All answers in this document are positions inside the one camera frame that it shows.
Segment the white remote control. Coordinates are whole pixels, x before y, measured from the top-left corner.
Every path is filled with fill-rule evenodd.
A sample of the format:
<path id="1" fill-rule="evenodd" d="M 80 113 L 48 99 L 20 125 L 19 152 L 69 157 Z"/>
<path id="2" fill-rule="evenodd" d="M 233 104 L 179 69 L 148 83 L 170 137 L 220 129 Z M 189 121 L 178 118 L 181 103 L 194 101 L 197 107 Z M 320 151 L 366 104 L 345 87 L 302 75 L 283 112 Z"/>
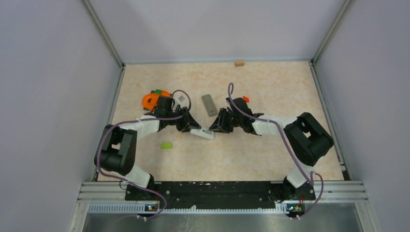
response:
<path id="1" fill-rule="evenodd" d="M 201 97 L 201 99 L 202 99 L 202 102 L 204 104 L 207 115 L 208 116 L 216 116 L 218 114 L 218 111 L 216 109 L 216 106 L 213 102 L 213 99 L 212 99 L 211 95 L 210 94 L 203 95 Z"/>
<path id="2" fill-rule="evenodd" d="M 213 131 L 210 131 L 208 129 L 190 129 L 190 134 L 193 134 L 195 136 L 201 137 L 201 138 L 205 138 L 208 140 L 214 140 L 215 135 Z"/>

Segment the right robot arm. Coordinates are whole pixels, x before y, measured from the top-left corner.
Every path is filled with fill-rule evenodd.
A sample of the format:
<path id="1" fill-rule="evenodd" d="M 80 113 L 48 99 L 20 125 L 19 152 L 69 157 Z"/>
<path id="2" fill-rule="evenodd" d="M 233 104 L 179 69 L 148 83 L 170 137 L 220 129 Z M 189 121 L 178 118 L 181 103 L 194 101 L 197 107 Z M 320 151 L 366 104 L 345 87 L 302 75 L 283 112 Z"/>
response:
<path id="1" fill-rule="evenodd" d="M 303 193 L 303 185 L 312 182 L 314 166 L 334 146 L 331 135 L 308 112 L 295 118 L 281 118 L 254 114 L 242 98 L 227 99 L 227 102 L 229 106 L 220 109 L 209 130 L 231 133 L 240 127 L 253 135 L 280 136 L 294 162 L 284 179 L 283 192 L 287 198 L 297 199 Z"/>

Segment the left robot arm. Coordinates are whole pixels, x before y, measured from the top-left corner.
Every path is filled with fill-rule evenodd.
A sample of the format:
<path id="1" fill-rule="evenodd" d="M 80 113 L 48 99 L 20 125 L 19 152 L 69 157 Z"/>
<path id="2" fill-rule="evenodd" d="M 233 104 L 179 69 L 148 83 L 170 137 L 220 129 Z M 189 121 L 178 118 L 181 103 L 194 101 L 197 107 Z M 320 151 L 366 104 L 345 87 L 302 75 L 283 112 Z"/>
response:
<path id="1" fill-rule="evenodd" d="M 151 199 L 155 187 L 150 183 L 151 175 L 135 162 L 137 142 L 167 126 L 175 126 L 182 133 L 200 130 L 202 127 L 189 110 L 189 106 L 178 106 L 172 97 L 159 96 L 156 106 L 139 119 L 105 126 L 94 157 L 100 174 L 107 177 L 117 175 L 122 181 L 134 183 L 142 199 Z"/>

